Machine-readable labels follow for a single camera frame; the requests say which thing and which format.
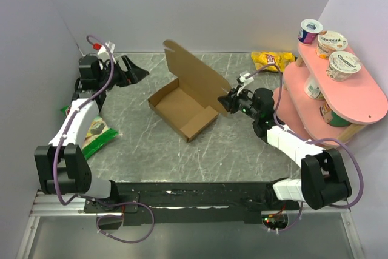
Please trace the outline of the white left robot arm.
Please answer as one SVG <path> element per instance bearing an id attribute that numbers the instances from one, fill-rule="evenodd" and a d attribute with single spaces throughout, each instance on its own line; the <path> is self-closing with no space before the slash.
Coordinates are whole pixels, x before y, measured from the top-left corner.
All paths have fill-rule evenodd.
<path id="1" fill-rule="evenodd" d="M 93 198 L 107 212 L 119 207 L 120 196 L 113 180 L 95 177 L 90 170 L 82 146 L 93 120 L 99 115 L 106 93 L 114 86 L 126 87 L 141 82 L 149 71 L 135 65 L 127 56 L 121 61 L 103 61 L 87 55 L 78 61 L 80 76 L 75 82 L 75 92 L 70 111 L 59 132 L 46 146 L 34 152 L 41 191 L 56 195 L 66 205 L 63 196 Z"/>

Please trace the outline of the brown cardboard box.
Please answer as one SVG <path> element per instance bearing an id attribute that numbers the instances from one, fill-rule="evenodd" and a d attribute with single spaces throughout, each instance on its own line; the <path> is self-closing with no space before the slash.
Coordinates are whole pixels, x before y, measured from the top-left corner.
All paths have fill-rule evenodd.
<path id="1" fill-rule="evenodd" d="M 150 96 L 148 104 L 189 143 L 218 115 L 227 115 L 218 98 L 226 95 L 231 85 L 175 41 L 165 40 L 163 45 L 168 70 L 176 78 Z"/>

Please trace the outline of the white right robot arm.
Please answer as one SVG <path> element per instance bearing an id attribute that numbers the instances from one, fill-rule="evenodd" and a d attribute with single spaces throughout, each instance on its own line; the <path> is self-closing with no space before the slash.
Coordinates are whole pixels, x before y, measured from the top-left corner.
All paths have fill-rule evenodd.
<path id="1" fill-rule="evenodd" d="M 271 90 L 258 88 L 251 92 L 238 86 L 218 97 L 218 101 L 228 113 L 242 112 L 249 116 L 256 136 L 280 150 L 301 169 L 299 179 L 283 178 L 270 184 L 270 191 L 265 194 L 269 208 L 277 210 L 292 200 L 305 202 L 317 210 L 351 196 L 352 188 L 340 152 L 303 141 L 277 123 Z"/>

